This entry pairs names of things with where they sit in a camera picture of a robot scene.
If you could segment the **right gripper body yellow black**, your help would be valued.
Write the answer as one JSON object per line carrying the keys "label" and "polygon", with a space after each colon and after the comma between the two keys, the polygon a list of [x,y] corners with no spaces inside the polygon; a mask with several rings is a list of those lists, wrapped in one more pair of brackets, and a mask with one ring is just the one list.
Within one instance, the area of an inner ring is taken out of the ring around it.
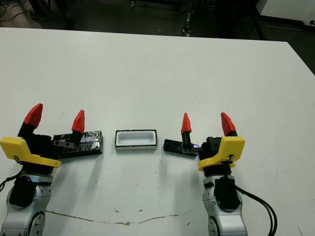
{"label": "right gripper body yellow black", "polygon": [[234,162],[241,158],[245,142],[241,136],[208,137],[200,147],[183,145],[183,153],[199,156],[199,171],[212,166],[234,167]]}

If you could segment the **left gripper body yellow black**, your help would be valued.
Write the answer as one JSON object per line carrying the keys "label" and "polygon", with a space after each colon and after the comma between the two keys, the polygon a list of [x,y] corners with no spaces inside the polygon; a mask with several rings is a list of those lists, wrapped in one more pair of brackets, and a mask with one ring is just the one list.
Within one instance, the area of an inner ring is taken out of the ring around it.
{"label": "left gripper body yellow black", "polygon": [[44,137],[25,140],[4,137],[0,146],[7,158],[21,165],[31,164],[39,167],[59,168],[61,154],[65,149],[74,149],[74,143],[52,141]]}

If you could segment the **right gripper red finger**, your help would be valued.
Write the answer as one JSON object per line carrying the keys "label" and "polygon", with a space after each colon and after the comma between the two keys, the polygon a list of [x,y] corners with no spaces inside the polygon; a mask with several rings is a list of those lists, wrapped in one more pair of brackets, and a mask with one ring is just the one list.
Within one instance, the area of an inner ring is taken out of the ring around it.
{"label": "right gripper red finger", "polygon": [[184,113],[182,128],[181,128],[181,135],[182,135],[182,142],[185,148],[190,148],[192,146],[190,140],[190,133],[191,133],[191,124],[190,119],[187,113]]}
{"label": "right gripper red finger", "polygon": [[238,136],[236,128],[231,118],[225,112],[221,113],[221,124],[222,124],[223,133],[226,137]]}

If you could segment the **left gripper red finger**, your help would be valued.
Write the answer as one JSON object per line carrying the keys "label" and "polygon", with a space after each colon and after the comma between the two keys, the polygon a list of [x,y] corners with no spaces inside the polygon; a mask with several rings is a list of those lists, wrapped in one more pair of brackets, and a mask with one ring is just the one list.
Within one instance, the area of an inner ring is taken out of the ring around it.
{"label": "left gripper red finger", "polygon": [[76,118],[74,119],[71,130],[72,130],[72,134],[70,137],[71,142],[79,143],[85,130],[85,112],[83,110],[80,110],[79,113],[77,114]]}
{"label": "left gripper red finger", "polygon": [[33,134],[34,130],[37,129],[41,121],[42,110],[43,104],[38,103],[28,112],[19,130],[18,133],[19,137],[24,137]]}

